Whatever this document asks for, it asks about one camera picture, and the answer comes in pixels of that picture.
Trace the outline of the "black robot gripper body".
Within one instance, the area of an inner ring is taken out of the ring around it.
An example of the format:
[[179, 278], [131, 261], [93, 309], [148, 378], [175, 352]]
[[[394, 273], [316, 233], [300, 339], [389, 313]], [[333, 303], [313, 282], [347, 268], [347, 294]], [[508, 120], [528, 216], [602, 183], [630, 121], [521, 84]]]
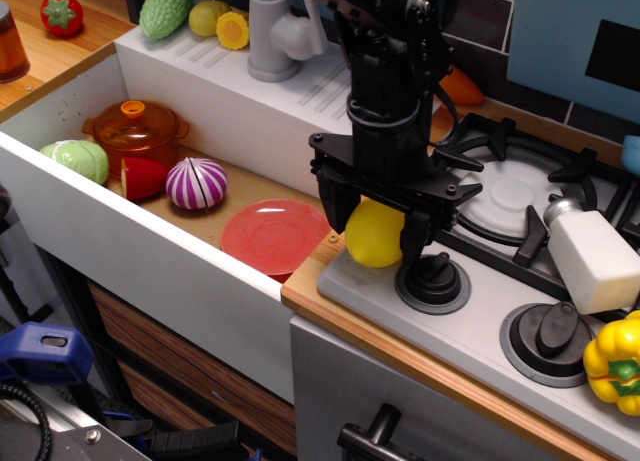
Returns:
[[315, 155], [311, 171], [322, 166], [349, 175], [361, 197], [366, 196], [404, 214], [433, 211], [439, 229], [454, 224], [457, 208], [480, 194], [483, 186], [461, 187], [450, 166], [480, 172], [484, 166], [447, 147], [428, 151], [433, 97], [424, 96], [410, 115], [396, 121], [367, 120], [348, 101], [350, 135], [315, 133], [309, 145]]

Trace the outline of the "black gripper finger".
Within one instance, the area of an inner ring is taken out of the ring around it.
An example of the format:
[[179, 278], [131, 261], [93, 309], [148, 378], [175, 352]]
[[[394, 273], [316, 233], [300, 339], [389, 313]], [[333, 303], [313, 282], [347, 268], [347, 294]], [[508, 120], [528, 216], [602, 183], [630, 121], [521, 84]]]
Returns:
[[433, 242], [439, 229], [436, 214], [433, 211], [411, 211], [405, 215], [404, 226], [400, 234], [402, 264], [413, 264], [422, 254], [425, 246]]
[[361, 201], [361, 195], [349, 175], [339, 173], [330, 166], [319, 168], [316, 178], [327, 221], [334, 231], [343, 233]]

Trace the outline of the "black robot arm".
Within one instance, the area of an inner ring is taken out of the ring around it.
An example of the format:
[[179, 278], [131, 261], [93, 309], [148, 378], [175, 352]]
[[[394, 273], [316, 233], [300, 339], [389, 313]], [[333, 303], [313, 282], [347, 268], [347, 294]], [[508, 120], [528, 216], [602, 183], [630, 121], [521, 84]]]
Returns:
[[334, 14], [351, 73], [349, 135], [316, 133], [311, 162], [330, 226], [338, 233], [362, 197], [405, 215], [399, 247], [413, 264], [480, 185], [458, 188], [449, 168], [483, 166], [430, 140], [433, 99], [451, 107], [441, 80], [451, 72], [438, 0], [315, 0]]

